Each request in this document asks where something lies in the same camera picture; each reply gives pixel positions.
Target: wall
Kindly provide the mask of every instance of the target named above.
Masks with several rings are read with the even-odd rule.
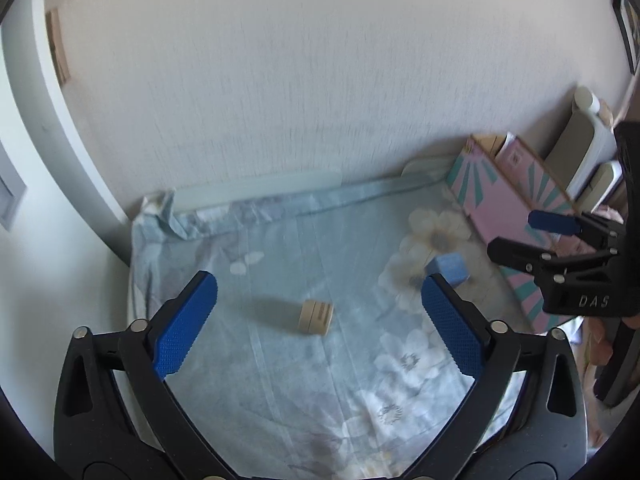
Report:
[[[56,78],[44,0],[15,0],[4,21],[4,57],[20,115],[60,189],[124,262],[130,222],[78,135]]]
[[[53,408],[71,333],[80,325],[94,332],[126,326],[128,268],[80,218],[38,156],[2,49],[0,142],[27,185],[11,232],[0,228],[0,384],[52,454]]]
[[[118,202],[279,171],[347,181],[471,132],[550,147],[576,83],[630,80],[611,0],[46,0]]]

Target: textured blue pad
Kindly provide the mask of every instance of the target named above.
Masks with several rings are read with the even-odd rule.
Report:
[[[477,379],[484,369],[482,343],[433,278],[422,284],[422,306],[460,371]]]
[[[427,264],[427,276],[441,274],[451,286],[458,286],[469,277],[464,258],[459,253],[441,254]]]
[[[539,231],[559,235],[576,235],[580,232],[580,224],[573,216],[534,210],[529,213],[529,225]]]
[[[154,369],[160,377],[175,374],[218,299],[218,283],[208,274],[198,284],[156,341]]]

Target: bed sheet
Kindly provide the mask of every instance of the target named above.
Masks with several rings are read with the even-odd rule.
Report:
[[[130,317],[152,316],[200,269],[216,276],[216,307],[167,383],[242,476],[398,476],[436,437],[473,379],[420,303],[435,255],[460,252],[471,278],[459,295],[530,330],[446,184],[428,174],[181,215],[172,200],[147,203],[134,222]],[[297,330],[308,298],[334,304],[327,336]]]

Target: human hand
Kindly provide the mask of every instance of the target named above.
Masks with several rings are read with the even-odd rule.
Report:
[[[629,328],[637,330],[640,328],[640,314],[622,319]],[[599,317],[588,317],[589,327],[589,362],[595,366],[604,366],[613,355],[612,341],[607,341],[604,323]]]

